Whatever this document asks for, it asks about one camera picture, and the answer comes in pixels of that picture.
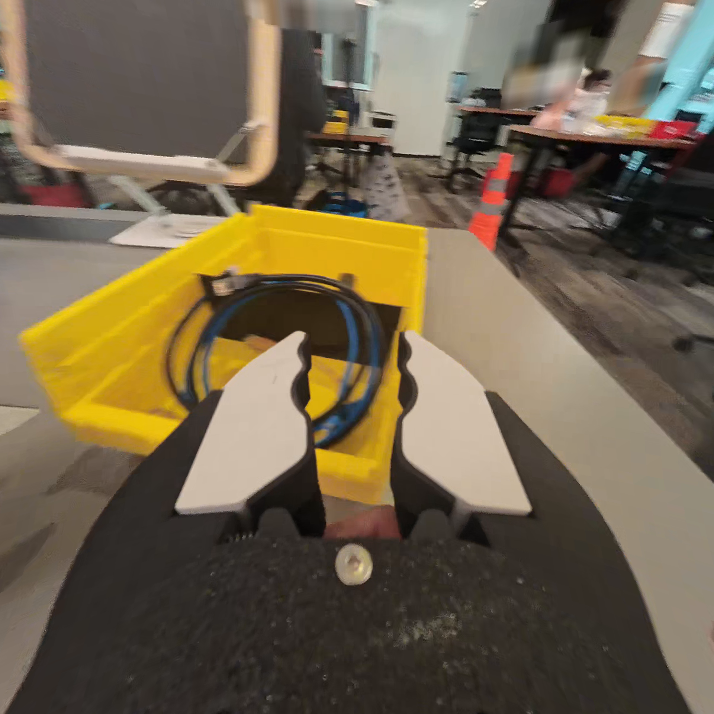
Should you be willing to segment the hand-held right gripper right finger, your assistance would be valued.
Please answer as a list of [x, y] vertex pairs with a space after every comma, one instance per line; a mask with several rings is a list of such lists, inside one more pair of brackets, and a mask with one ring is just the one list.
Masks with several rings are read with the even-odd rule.
[[533, 507], [486, 389], [415, 331], [399, 335], [401, 414], [390, 489], [402, 538], [427, 512], [458, 538], [485, 538], [480, 514], [528, 517]]

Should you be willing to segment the red bag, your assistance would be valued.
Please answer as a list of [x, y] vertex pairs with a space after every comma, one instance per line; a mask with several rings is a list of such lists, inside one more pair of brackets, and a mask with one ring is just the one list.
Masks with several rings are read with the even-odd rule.
[[576, 189], [578, 171], [560, 166], [548, 166], [540, 173], [537, 193], [541, 199], [566, 199]]

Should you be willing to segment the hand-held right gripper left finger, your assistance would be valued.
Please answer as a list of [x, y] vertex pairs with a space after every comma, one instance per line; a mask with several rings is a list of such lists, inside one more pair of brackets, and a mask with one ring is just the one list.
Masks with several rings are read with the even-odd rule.
[[178, 515], [231, 513], [255, 529], [264, 513], [283, 509], [301, 535], [324, 534], [306, 411], [310, 368], [309, 336], [294, 331], [227, 382], [176, 499]]

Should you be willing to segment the black office chair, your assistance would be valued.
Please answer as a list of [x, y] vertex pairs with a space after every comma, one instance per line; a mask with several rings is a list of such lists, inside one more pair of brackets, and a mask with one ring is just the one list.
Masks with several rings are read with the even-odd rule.
[[452, 141], [454, 155], [446, 176], [446, 188], [450, 193], [457, 193], [459, 176], [470, 183], [483, 181], [486, 177], [470, 166], [470, 160], [495, 149], [504, 120], [500, 113], [485, 110], [485, 107], [467, 107], [457, 111], [460, 129]]
[[654, 193], [633, 202], [618, 228], [631, 259], [685, 271], [686, 285], [713, 286], [712, 131]]

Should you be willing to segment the orange traffic cone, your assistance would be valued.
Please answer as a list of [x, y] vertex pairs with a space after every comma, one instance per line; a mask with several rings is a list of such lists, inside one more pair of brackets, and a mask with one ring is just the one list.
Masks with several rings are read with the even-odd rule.
[[513, 155], [502, 152], [494, 168], [486, 172], [480, 202], [468, 230], [489, 252], [495, 252], [498, 233], [508, 205], [508, 184], [511, 179]]

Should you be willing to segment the black bin divider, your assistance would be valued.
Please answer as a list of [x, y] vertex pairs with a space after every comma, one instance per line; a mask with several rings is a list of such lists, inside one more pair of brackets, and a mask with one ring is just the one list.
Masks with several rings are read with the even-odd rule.
[[[396, 332], [403, 307], [370, 302], [383, 331], [380, 363], [384, 361], [391, 339]], [[358, 324], [359, 353], [357, 362], [369, 363], [370, 344], [363, 334], [361, 319]], [[323, 294], [291, 290], [277, 291], [255, 297], [237, 309], [220, 333], [222, 338], [244, 341], [257, 337], [278, 343], [294, 331], [309, 335], [313, 356], [347, 361], [350, 345], [345, 317], [336, 302]]]

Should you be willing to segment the yellow plastic bin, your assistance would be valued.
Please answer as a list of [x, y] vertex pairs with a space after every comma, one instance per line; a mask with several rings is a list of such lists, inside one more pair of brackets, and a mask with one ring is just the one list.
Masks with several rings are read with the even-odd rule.
[[342, 442], [317, 451], [324, 495], [376, 505], [388, 486], [398, 403], [398, 335], [424, 324], [424, 227], [258, 206], [225, 219], [20, 336], [54, 413], [79, 438], [147, 456], [186, 417], [165, 375], [171, 334], [203, 291], [199, 275], [299, 273], [353, 277], [379, 309], [383, 380]]

